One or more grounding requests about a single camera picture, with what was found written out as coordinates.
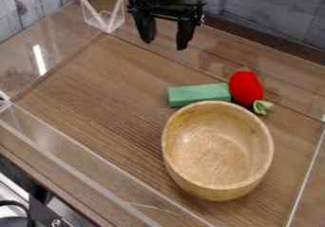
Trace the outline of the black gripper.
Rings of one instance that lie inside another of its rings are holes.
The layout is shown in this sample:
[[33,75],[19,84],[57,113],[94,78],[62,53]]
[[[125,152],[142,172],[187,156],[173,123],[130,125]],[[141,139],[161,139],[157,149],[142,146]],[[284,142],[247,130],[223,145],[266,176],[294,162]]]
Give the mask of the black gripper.
[[187,48],[195,26],[203,23],[203,0],[128,0],[126,9],[132,14],[141,41],[149,44],[156,36],[156,21],[177,22],[176,49]]

